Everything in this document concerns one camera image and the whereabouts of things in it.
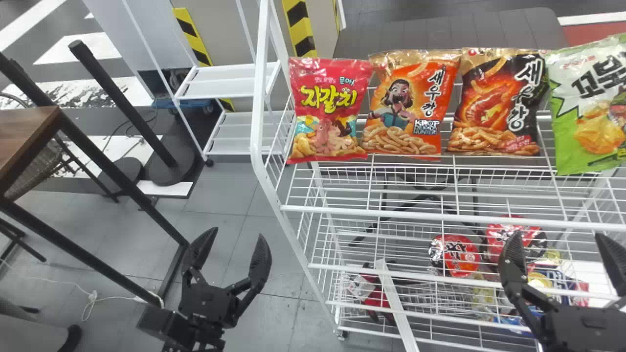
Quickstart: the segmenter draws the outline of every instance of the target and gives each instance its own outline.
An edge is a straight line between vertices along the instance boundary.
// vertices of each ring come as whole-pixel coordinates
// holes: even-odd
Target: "red floor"
[[[626,21],[564,26],[563,30],[570,45],[573,46],[603,39],[611,34],[626,33]]]

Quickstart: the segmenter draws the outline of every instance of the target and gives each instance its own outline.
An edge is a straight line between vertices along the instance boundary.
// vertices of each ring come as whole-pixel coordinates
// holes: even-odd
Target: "white cable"
[[[1,264],[6,265],[9,268],[9,270],[14,270],[13,267],[11,265],[9,265],[9,263],[7,263],[3,259],[0,259],[0,265]],[[20,278],[21,279],[30,279],[30,280],[42,280],[42,281],[46,281],[46,282],[52,282],[52,283],[55,283],[55,284],[70,284],[70,285],[76,286],[82,293],[86,294],[88,299],[89,299],[89,303],[87,303],[87,305],[83,309],[83,314],[81,314],[81,320],[82,321],[87,321],[87,319],[89,319],[89,317],[91,316],[91,312],[93,310],[93,307],[96,305],[97,302],[106,301],[107,299],[113,299],[113,298],[115,298],[115,299],[128,299],[130,301],[135,301],[135,302],[139,302],[139,303],[143,303],[143,304],[148,304],[146,301],[144,301],[143,299],[141,299],[141,298],[139,298],[137,296],[135,296],[135,297],[111,296],[111,297],[105,297],[105,298],[98,299],[98,292],[96,290],[93,290],[91,293],[89,293],[89,292],[85,291],[85,289],[80,287],[80,285],[75,283],[75,282],[55,281],[55,280],[46,279],[45,277],[34,277],[34,276],[20,276]],[[148,292],[150,292],[150,294],[152,294],[153,296],[158,298],[161,308],[165,307],[165,304],[163,303],[163,299],[159,295],[157,295],[156,293],[154,293],[152,291],[148,291]]]

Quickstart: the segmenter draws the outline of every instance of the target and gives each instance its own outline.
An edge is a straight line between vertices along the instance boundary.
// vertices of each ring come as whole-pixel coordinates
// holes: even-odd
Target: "white metal shelf frame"
[[[282,40],[277,21],[269,19],[272,1],[261,0],[257,63],[267,60],[268,38]],[[267,134],[264,87],[267,68],[257,65],[250,137],[252,165],[260,186],[287,240],[311,282],[316,298],[336,331],[353,331],[390,338],[402,332],[381,318],[373,323],[366,310],[405,315],[418,343],[434,343],[477,351],[535,351],[536,341],[522,333],[525,326],[499,323],[514,318],[501,311],[501,284],[495,264],[483,262],[467,278],[434,272],[428,246],[435,236],[461,234],[481,244],[490,223],[539,225],[549,249],[560,257],[558,269],[568,283],[587,282],[589,292],[557,287],[546,294],[588,299],[603,306],[616,299],[600,263],[595,231],[625,243],[626,171],[558,176],[554,136],[544,107],[538,117],[537,157],[471,157],[442,155],[418,160],[371,155],[367,160],[298,164],[285,168],[295,125],[293,102],[285,107],[271,151],[263,156]],[[364,116],[357,121],[357,131]],[[444,149],[453,112],[443,123]],[[300,214],[292,227],[288,212]],[[501,217],[518,214],[524,219]],[[363,237],[350,246],[356,237]],[[394,259],[388,269],[366,269],[379,259]],[[395,294],[402,309],[365,306],[347,289],[355,274],[409,279]],[[491,298],[490,301],[480,298]],[[476,308],[479,300],[480,309]]]
[[[176,92],[172,91],[170,88],[169,82],[165,79],[165,76],[158,64],[157,59],[155,58],[148,42],[146,41],[141,28],[139,27],[137,21],[133,13],[130,11],[128,7],[128,3],[126,0],[122,0],[122,3],[130,16],[130,19],[139,34],[141,42],[143,43],[145,49],[148,52],[148,55],[155,65],[156,71],[161,78],[167,93],[170,95],[172,102],[183,121],[189,135],[193,140],[193,144],[196,149],[200,152],[200,155],[204,160],[208,158],[209,155],[247,155],[250,153],[249,144],[250,144],[250,119],[252,118],[252,112],[238,112],[238,113],[229,113],[224,106],[220,103],[219,98],[243,98],[243,97],[252,97],[253,96],[253,87],[255,82],[255,51],[252,44],[252,39],[250,36],[250,31],[248,29],[248,24],[244,15],[244,11],[241,6],[241,0],[235,0],[237,5],[237,11],[239,12],[239,17],[242,22],[242,26],[244,28],[244,34],[246,37],[246,41],[250,50],[250,54],[252,56],[251,64],[242,64],[242,65],[222,65],[222,66],[209,66],[209,67],[200,67],[198,65],[198,61],[191,56],[188,51],[185,51],[187,58],[190,63],[190,70],[187,73],[185,79],[180,84]],[[159,13],[161,16],[172,16],[172,14],[163,14]],[[179,43],[181,46],[186,47],[186,43],[182,43],[180,35],[177,35]],[[269,114],[269,122],[266,126],[266,129],[269,127],[271,129],[271,134],[274,134],[276,131],[279,120],[274,116],[271,104],[270,104],[270,94],[272,89],[274,88],[274,83],[278,78],[279,72],[283,71],[285,79],[288,81],[288,73],[287,73],[287,51],[279,53],[277,51],[278,60],[274,62],[264,61],[264,65],[266,66],[265,72],[267,73],[267,77],[265,82],[267,86],[265,87],[264,101],[267,105],[267,113]],[[193,133],[191,126],[189,125],[185,114],[181,109],[181,102],[184,100],[209,100],[215,99],[219,107],[222,109],[220,116],[218,117],[218,121],[215,125],[215,128],[211,132],[207,143],[204,148],[202,148]],[[235,135],[224,133],[224,131],[236,132]],[[269,143],[271,140],[268,140],[268,144],[263,148],[264,153],[269,152],[270,147]]]

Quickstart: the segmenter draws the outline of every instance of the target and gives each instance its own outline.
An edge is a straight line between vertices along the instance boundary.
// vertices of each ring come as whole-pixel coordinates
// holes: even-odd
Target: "table top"
[[[60,112],[58,106],[0,110],[0,179]]]
[[[463,46],[558,49],[569,45],[554,11],[530,8],[350,26],[339,33],[334,57],[367,59],[368,54],[385,50]]]

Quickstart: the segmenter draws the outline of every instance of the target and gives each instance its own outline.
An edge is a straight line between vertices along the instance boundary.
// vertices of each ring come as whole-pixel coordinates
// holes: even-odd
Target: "robotic arm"
[[[147,319],[142,331],[165,342],[162,351],[222,351],[224,329],[234,328],[239,317],[263,290],[272,267],[272,253],[263,235],[259,234],[252,254],[248,277],[225,288],[209,285],[200,270],[207,261],[217,227],[198,236],[183,255],[182,298],[178,311],[146,308]],[[248,290],[243,299],[239,294]]]
[[[618,301],[606,308],[566,306],[528,284],[521,235],[511,236],[502,251],[498,270],[504,292],[545,352],[618,352],[626,350],[626,249],[611,238],[596,233],[600,257]],[[538,319],[526,301],[540,308]]]

